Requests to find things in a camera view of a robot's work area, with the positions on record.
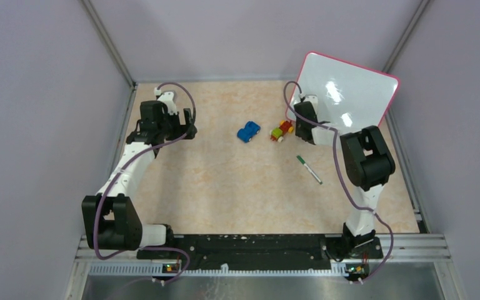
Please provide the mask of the green white marker pen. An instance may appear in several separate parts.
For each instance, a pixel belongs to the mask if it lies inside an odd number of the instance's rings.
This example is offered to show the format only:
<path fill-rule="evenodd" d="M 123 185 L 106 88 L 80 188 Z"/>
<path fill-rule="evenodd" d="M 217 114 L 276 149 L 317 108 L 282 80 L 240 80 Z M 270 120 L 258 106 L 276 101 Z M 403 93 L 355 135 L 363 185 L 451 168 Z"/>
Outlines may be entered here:
<path fill-rule="evenodd" d="M 307 169 L 309 174 L 317 181 L 318 184 L 323 184 L 321 178 L 314 172 L 314 170 L 305 162 L 305 160 L 300 155 L 297 155 L 296 158 Z"/>

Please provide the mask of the pink-framed whiteboard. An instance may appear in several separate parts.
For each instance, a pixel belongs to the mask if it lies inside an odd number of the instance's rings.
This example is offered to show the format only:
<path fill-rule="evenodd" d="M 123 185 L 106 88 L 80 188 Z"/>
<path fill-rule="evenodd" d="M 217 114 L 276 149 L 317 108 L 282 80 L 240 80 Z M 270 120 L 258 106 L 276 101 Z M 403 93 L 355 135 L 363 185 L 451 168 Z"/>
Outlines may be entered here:
<path fill-rule="evenodd" d="M 318 121 L 342 134 L 380 125 L 400 85 L 397 77 L 318 52 L 305 55 L 293 85 L 291 106 L 299 95 L 318 97 Z"/>

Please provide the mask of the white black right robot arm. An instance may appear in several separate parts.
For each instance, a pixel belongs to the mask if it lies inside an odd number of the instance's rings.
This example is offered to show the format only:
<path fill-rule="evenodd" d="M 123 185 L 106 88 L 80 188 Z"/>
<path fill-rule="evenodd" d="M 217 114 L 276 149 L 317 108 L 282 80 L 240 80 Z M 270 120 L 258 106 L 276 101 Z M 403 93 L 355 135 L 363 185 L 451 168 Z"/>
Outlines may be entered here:
<path fill-rule="evenodd" d="M 376 222 L 393 233 L 377 207 L 379 196 L 396 169 L 395 162 L 377 126 L 341 134 L 330 122 L 318 120 L 317 107 L 317 97 L 304 94 L 289 106 L 296 117 L 296 134 L 310 144 L 332 147 L 336 174 L 354 208 L 343 224 L 340 240 L 328 246 L 327 255 L 336 261 L 357 258 L 373 247 Z"/>

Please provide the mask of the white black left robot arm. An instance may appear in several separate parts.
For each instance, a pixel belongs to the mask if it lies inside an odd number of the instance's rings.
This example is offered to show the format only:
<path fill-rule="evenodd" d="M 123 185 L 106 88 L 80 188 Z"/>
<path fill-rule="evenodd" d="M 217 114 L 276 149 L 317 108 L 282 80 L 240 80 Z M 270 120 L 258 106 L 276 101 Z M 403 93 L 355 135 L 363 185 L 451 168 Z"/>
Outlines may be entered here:
<path fill-rule="evenodd" d="M 93 250 L 133 251 L 151 246 L 160 258 L 168 258 L 175 251 L 170 227 L 144 224 L 132 198 L 160 149 L 183 139 L 194 139 L 196 109 L 179 111 L 174 91 L 157 87 L 154 96 L 140 104 L 140 118 L 126 138 L 109 179 L 96 194 L 82 200 L 86 240 Z"/>

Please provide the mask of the red yellow toy brick car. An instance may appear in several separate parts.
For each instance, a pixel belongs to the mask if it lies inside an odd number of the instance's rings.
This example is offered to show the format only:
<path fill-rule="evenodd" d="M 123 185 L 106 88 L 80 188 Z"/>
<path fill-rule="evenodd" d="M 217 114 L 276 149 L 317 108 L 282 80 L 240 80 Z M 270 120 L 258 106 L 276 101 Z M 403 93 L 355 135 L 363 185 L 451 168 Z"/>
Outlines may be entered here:
<path fill-rule="evenodd" d="M 271 141 L 281 143 L 284 140 L 284 137 L 287 133 L 292 133 L 294 131 L 294 124 L 292 121 L 283 120 L 279 123 L 278 127 L 275 127 L 269 133 Z"/>

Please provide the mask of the blue toy car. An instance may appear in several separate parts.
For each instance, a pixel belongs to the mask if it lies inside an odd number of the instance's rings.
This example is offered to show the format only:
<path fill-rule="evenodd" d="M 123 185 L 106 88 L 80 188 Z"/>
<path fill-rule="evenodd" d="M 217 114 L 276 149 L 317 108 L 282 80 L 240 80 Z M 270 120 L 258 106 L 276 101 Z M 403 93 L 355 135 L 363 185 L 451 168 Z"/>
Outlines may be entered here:
<path fill-rule="evenodd" d="M 261 130 L 260 125 L 253 121 L 248 121 L 243 128 L 237 132 L 237 137 L 244 143 L 249 143 L 252 138 Z"/>

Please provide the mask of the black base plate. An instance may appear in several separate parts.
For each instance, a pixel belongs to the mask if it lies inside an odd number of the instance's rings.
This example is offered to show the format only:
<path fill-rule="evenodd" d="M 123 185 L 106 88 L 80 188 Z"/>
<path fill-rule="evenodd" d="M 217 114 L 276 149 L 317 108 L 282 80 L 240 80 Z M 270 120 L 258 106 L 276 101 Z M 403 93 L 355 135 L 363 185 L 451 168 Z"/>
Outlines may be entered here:
<path fill-rule="evenodd" d="M 171 238 L 163 251 L 139 250 L 138 259 L 188 263 L 190 271 L 328 270 L 352 259 L 382 259 L 378 238 L 350 248 L 339 234 L 186 234 Z"/>

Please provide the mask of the aluminium frame rail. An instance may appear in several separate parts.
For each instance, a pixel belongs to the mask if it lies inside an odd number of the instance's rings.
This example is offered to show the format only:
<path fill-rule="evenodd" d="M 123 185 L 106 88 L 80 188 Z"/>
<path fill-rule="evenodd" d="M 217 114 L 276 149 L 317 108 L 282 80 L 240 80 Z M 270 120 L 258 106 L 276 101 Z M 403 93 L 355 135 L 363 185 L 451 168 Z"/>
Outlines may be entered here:
<path fill-rule="evenodd" d="M 66 299 L 465 299 L 440 234 L 380 234 L 335 260 L 336 234 L 185 234 L 99 260 L 82 239 Z"/>

